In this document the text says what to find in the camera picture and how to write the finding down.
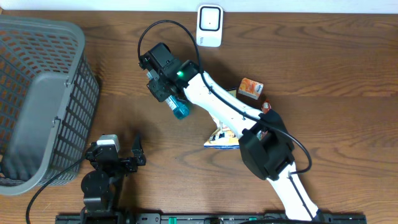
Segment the teal mouthwash bottle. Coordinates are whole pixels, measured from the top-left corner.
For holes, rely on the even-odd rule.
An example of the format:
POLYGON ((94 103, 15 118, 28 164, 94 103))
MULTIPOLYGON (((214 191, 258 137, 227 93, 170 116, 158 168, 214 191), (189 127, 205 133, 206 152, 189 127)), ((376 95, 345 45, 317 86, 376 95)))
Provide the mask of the teal mouthwash bottle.
POLYGON ((190 114, 190 110, 185 101, 178 99, 176 96, 169 96, 165 102, 173 111, 177 119, 184 119, 190 114))

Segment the red snack packet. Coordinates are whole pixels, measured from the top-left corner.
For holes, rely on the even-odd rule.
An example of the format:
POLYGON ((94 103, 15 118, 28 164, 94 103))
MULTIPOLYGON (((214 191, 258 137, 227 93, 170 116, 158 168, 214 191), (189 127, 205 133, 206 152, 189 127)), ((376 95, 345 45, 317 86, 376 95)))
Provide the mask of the red snack packet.
POLYGON ((262 104, 261 111, 266 114, 272 109, 269 100, 265 100, 262 104))

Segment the large white snack bag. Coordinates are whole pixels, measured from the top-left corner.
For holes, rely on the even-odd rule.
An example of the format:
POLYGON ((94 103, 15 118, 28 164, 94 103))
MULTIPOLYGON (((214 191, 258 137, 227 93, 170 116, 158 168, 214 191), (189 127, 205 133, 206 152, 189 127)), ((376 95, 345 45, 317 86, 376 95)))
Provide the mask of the large white snack bag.
POLYGON ((223 122, 221 122, 214 115, 211 115, 213 121, 216 124, 217 129, 209 137, 209 139, 204 143, 205 148, 213 149, 239 149, 238 138, 232 132, 232 130, 227 127, 223 122))

